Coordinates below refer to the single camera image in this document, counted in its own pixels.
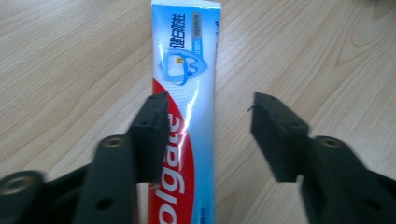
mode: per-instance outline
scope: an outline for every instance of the black plastic bracket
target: black plastic bracket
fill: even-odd
[[[304,177],[310,223],[396,223],[395,181],[367,170],[341,140],[309,138],[308,125],[275,97],[255,93],[251,133],[278,182]]]
[[[127,134],[103,139],[91,164],[45,182],[36,171],[0,180],[0,224],[138,223],[136,183],[158,182],[169,135],[166,93],[151,95]]]

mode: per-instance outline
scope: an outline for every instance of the red label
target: red label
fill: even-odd
[[[153,92],[165,88],[153,79]],[[168,92],[171,132],[163,160],[160,186],[148,187],[148,224],[191,223],[194,204],[194,163],[187,126]]]

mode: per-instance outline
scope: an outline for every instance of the light wood surface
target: light wood surface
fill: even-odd
[[[273,94],[396,178],[396,1],[222,1],[216,74],[217,223],[306,223],[249,134]],[[151,93],[150,1],[0,2],[0,176],[90,162]],[[140,185],[142,223],[146,185]]]

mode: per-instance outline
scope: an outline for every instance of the toothpaste tube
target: toothpaste tube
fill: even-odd
[[[153,92],[168,92],[170,135],[148,223],[215,223],[214,93],[220,3],[152,0]]]

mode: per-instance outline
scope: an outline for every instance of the wooden table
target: wooden table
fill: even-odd
[[[273,94],[368,168],[396,178],[396,2],[222,1],[216,74],[217,223],[306,223],[249,134]],[[151,93],[150,1],[0,3],[0,176],[90,162]],[[146,185],[140,185],[145,223]]]

